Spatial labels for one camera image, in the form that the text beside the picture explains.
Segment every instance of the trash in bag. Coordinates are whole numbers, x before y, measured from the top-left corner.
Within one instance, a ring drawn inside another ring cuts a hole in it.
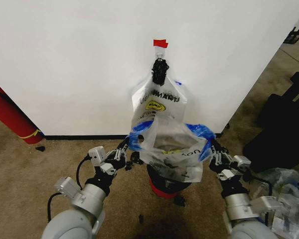
[[[299,239],[299,173],[295,170],[275,168],[258,174],[258,177],[271,182],[273,195],[282,204],[274,214],[272,231],[286,239]],[[267,194],[267,185],[261,184],[253,198]]]
[[[281,208],[276,210],[272,231],[286,239],[299,239],[299,198],[280,194]]]
[[[210,154],[214,133],[204,125],[184,124],[187,98],[172,81],[162,59],[166,40],[154,41],[156,61],[152,75],[133,91],[134,115],[129,148],[162,177],[178,182],[200,182],[202,161]]]

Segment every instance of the black cable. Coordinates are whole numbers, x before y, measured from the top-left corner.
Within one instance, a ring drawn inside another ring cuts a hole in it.
[[[236,170],[238,170],[239,172],[241,172],[242,174],[245,174],[246,172],[240,170],[238,167],[235,167]],[[271,184],[271,182],[265,180],[265,179],[262,179],[262,178],[258,178],[254,175],[251,174],[251,172],[248,170],[248,177],[251,177],[259,182],[262,182],[262,183],[266,183],[268,184],[268,187],[269,187],[269,192],[268,192],[268,196],[272,196],[273,195],[273,185]],[[268,226],[268,220],[269,220],[269,213],[267,212],[265,214],[265,225]]]
[[[51,221],[51,201],[52,199],[57,196],[57,195],[61,195],[62,193],[55,193],[52,194],[51,197],[48,200],[48,222]]]
[[[262,178],[255,177],[255,176],[253,176],[253,178],[256,179],[259,182],[268,184],[268,187],[269,187],[268,196],[272,196],[273,195],[273,185],[271,184],[271,182],[269,182],[269,181],[267,181],[265,179],[262,179]],[[269,220],[269,213],[267,212],[265,214],[265,225],[266,226],[268,226],[268,220]]]
[[[76,169],[76,183],[79,185],[80,189],[82,190],[82,186],[81,186],[81,183],[80,183],[80,178],[79,178],[79,174],[80,174],[80,168],[82,166],[82,164],[85,162],[85,161],[88,161],[88,160],[91,160],[90,156],[89,155],[86,155],[85,158],[83,158],[83,160],[79,163],[77,169]]]

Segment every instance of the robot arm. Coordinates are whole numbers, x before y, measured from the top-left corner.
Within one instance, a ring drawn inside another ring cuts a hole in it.
[[[260,213],[280,207],[275,197],[263,196],[250,200],[240,178],[249,172],[250,160],[244,156],[231,157],[215,142],[209,168],[217,173],[223,191],[226,210],[223,219],[232,239],[277,239],[276,235],[258,221]]]
[[[107,154],[102,146],[89,150],[95,176],[86,181],[82,190],[70,177],[57,181],[55,189],[71,201],[73,209],[55,216],[46,226],[42,239],[95,238],[105,218],[103,201],[110,193],[117,170],[125,166],[128,143],[126,138]]]

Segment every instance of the yellow logo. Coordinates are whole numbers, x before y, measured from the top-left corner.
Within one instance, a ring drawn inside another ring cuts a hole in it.
[[[170,150],[170,151],[162,151],[162,154],[169,154],[169,153],[179,153],[181,150],[180,149],[176,149],[176,150]]]
[[[146,110],[154,110],[154,111],[164,111],[166,107],[163,104],[160,104],[156,101],[150,101],[145,107]]]

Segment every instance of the red fire extinguisher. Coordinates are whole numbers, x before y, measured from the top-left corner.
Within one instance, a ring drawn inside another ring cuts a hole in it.
[[[0,88],[0,121],[29,144],[43,139],[39,129],[21,112]]]

